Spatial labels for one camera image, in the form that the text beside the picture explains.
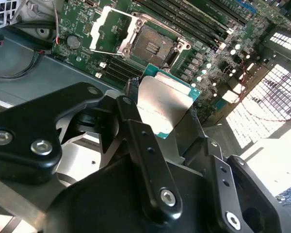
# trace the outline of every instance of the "black bracket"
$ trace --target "black bracket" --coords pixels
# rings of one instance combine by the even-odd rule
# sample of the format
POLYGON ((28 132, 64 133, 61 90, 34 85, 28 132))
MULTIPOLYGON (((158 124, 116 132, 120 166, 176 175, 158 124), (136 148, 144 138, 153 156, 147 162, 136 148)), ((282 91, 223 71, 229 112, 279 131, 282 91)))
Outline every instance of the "black bracket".
POLYGON ((55 173, 72 117, 102 92, 78 83, 0 113, 0 178, 42 183, 55 173))
POLYGON ((291 233, 291 217, 239 156, 230 156, 244 219, 254 232, 291 233))
POLYGON ((199 171, 207 181, 209 193, 205 212, 209 217, 212 232, 252 233, 243 219, 231 167, 223 161, 221 148, 213 139, 207 137, 191 108, 187 116, 188 124, 196 127, 196 139, 184 152, 185 165, 199 171))
POLYGON ((0 131, 11 136, 0 145, 0 178, 45 182, 57 169, 61 145, 95 132, 105 149, 102 160, 108 157, 105 164, 127 144, 142 207, 153 222, 163 225, 181 216, 182 200, 154 133, 125 96, 103 97, 90 84, 78 83, 1 112, 0 131))

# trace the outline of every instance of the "mesh grille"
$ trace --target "mesh grille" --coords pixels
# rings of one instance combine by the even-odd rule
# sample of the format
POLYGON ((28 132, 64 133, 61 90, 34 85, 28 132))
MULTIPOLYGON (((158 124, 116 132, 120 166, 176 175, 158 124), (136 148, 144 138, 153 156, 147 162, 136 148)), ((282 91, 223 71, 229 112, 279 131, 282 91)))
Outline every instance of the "mesh grille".
POLYGON ((273 41, 274 43, 277 43, 289 50, 291 50, 291 38, 288 36, 285 36, 283 34, 280 33, 275 33, 271 38, 271 41, 273 41))
POLYGON ((0 0, 0 28, 5 27, 6 20, 13 17, 19 5, 20 0, 0 0))
MULTIPOLYGON (((262 119, 291 119, 291 73, 276 65, 243 99, 246 109, 262 119)), ((251 116, 239 104, 226 118, 241 148, 267 138, 284 122, 272 122, 251 116)))

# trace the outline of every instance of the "cable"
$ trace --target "cable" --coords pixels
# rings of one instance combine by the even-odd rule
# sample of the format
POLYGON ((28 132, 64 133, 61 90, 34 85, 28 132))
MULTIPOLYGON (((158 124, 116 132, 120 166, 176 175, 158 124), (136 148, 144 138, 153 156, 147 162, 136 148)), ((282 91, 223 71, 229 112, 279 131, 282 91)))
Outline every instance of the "cable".
POLYGON ((10 25, 9 27, 16 27, 16 28, 43 28, 43 29, 56 29, 56 24, 50 21, 43 21, 43 20, 34 20, 28 22, 20 22, 10 25))
POLYGON ((12 23, 14 22, 14 20, 16 19, 16 17, 19 15, 20 10, 24 7, 24 5, 27 4, 28 1, 29 1, 29 0, 24 0, 24 1, 19 5, 18 9, 16 10, 14 16, 13 16, 12 19, 11 19, 11 22, 12 22, 12 23))
MULTIPOLYGON (((246 75, 246 67, 245 67, 243 61, 242 61, 242 70, 243 70, 243 73, 242 73, 243 78, 242 78, 241 85, 243 86, 244 81, 245 81, 245 75, 246 75)), ((261 118, 261 117, 255 115, 255 114, 252 114, 251 112, 248 111, 248 109, 247 109, 247 108, 245 107, 245 105, 243 104, 243 94, 244 94, 244 90, 241 91, 240 102, 241 102, 243 108, 246 110, 246 112, 247 112, 250 116, 255 117, 255 118, 259 119, 259 120, 265 120, 265 121, 269 121, 269 122, 288 122, 288 121, 291 121, 291 118, 290 118, 290 119, 287 119, 287 120, 270 120, 270 119, 264 119, 264 118, 261 118)))
POLYGON ((58 45, 58 38, 59 38, 59 21, 58 21, 58 14, 57 14, 57 9, 56 9, 56 5, 55 2, 52 0, 52 4, 54 7, 54 13, 55 13, 55 24, 56 24, 56 44, 58 45))
POLYGON ((12 82, 23 78, 25 75, 27 75, 29 72, 33 71, 37 67, 43 55, 43 52, 35 51, 30 64, 25 69, 11 76, 0 74, 0 82, 12 82))

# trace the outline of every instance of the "circuit board components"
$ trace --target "circuit board components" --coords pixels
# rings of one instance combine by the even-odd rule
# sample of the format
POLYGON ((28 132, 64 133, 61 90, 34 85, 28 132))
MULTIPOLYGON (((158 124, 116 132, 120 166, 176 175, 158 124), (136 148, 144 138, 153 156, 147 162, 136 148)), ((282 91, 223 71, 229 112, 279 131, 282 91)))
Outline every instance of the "circuit board components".
POLYGON ((217 88, 241 72, 273 23, 272 8, 257 2, 66 0, 53 55, 119 89, 152 64, 200 90, 194 104, 207 106, 199 111, 207 119, 217 88))

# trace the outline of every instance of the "ram slot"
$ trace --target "ram slot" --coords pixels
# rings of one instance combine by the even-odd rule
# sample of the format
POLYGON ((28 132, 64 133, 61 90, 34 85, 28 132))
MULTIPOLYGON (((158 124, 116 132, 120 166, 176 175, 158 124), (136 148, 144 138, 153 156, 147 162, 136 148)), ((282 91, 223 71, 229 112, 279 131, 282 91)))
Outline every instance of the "ram slot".
POLYGON ((123 72, 120 72, 117 69, 114 69, 112 67, 109 67, 106 70, 106 74, 108 75, 108 78, 112 78, 117 82, 120 81, 121 84, 125 84, 130 78, 129 76, 125 75, 123 72))
POLYGON ((210 47, 218 47, 218 45, 211 39, 209 36, 205 35, 200 30, 189 26, 183 20, 176 17, 176 15, 170 13, 169 11, 165 10, 164 8, 160 7, 157 3, 151 0, 136 0, 139 4, 147 7, 148 9, 152 10, 156 14, 160 15, 161 17, 167 19, 171 24, 177 25, 183 31, 190 34, 192 37, 199 39, 201 42, 207 44, 210 47))
POLYGON ((211 4, 214 8, 216 8, 218 11, 220 11, 228 18, 232 19, 235 23, 237 23, 240 26, 245 26, 248 22, 246 19, 238 17, 235 12, 230 10, 224 4, 220 3, 218 0, 209 0, 209 4, 211 4))
POLYGON ((162 1, 162 4, 171 8, 177 13, 179 17, 187 21, 187 23, 189 23, 190 25, 198 25, 204 31, 212 34, 217 39, 226 39, 227 33, 225 32, 225 30, 218 28, 216 24, 210 22, 209 20, 205 20, 204 16, 201 13, 197 11, 193 13, 192 11, 190 11, 192 9, 189 10, 188 8, 185 8, 182 2, 180 3, 176 0, 165 0, 162 1))
POLYGON ((141 77, 141 75, 142 75, 141 71, 123 63, 122 61, 116 60, 116 59, 111 59, 109 66, 116 67, 119 70, 123 70, 123 71, 127 72, 131 78, 141 77))

